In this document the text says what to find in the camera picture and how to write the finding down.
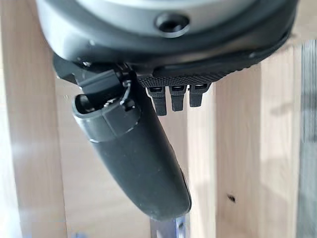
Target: controller grip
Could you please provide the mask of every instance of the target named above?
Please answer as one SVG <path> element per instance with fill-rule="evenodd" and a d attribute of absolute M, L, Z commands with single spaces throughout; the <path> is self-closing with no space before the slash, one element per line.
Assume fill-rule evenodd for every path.
<path fill-rule="evenodd" d="M 125 194 L 145 214 L 164 221 L 191 208 L 191 197 L 175 153 L 145 89 L 132 90 L 135 106 L 120 100 L 98 111 L 79 95 L 73 102 L 76 121 Z"/>

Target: black plastic handle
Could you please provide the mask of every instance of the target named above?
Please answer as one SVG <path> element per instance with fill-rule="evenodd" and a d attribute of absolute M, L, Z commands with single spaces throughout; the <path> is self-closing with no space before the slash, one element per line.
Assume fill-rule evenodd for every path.
<path fill-rule="evenodd" d="M 85 95 L 73 103 L 74 116 L 126 195 L 155 220 L 180 217 L 191 197 L 175 153 L 145 89 L 132 88 L 135 106 L 126 111 L 120 100 L 98 111 Z"/>

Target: wooden panel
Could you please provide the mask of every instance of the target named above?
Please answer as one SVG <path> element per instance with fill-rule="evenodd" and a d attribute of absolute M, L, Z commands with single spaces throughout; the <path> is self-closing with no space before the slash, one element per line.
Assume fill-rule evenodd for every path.
<path fill-rule="evenodd" d="M 257 237 L 261 66 L 227 76 L 215 90 L 217 218 Z"/>
<path fill-rule="evenodd" d="M 189 188 L 193 199 L 190 212 L 191 237 L 214 238 L 216 234 L 214 89 L 204 94 L 200 108 L 187 111 Z"/>
<path fill-rule="evenodd" d="M 22 233 L 17 203 L 4 87 L 0 28 L 0 237 L 21 238 Z"/>
<path fill-rule="evenodd" d="M 217 214 L 255 238 L 295 237 L 299 70 L 289 48 L 216 84 Z"/>
<path fill-rule="evenodd" d="M 301 60 L 295 48 L 262 62 L 260 237 L 296 235 Z"/>
<path fill-rule="evenodd" d="M 316 0 L 299 0 L 292 37 L 287 45 L 297 46 L 307 40 L 317 39 L 316 9 Z"/>
<path fill-rule="evenodd" d="M 119 188 L 72 116 L 72 99 L 80 93 L 56 80 L 68 237 L 149 238 L 149 218 Z"/>
<path fill-rule="evenodd" d="M 9 182 L 1 192 L 9 205 L 6 229 L 10 235 L 16 230 L 14 237 L 65 238 L 51 52 L 27 1 L 0 3 L 6 94 L 2 115 L 9 121 L 4 146 L 11 147 L 1 157 L 1 170 L 7 172 L 2 179 Z M 9 186 L 11 194 L 6 193 Z"/>

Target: dark spot on wood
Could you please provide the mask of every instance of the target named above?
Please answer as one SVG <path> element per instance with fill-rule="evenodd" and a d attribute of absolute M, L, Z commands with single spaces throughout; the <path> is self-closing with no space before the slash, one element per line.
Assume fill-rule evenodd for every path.
<path fill-rule="evenodd" d="M 233 195 L 228 194 L 227 197 L 231 202 L 236 203 L 236 198 Z"/>

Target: wooden board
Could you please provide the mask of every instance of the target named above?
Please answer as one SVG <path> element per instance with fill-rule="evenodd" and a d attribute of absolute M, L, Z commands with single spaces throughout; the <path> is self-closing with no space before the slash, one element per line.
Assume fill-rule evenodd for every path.
<path fill-rule="evenodd" d="M 255 238 L 295 237 L 301 80 L 296 51 L 280 51 L 216 84 L 217 215 Z"/>
<path fill-rule="evenodd" d="M 1 215 L 12 237 L 65 238 L 52 54 L 27 1 L 1 0 L 0 10 Z"/>

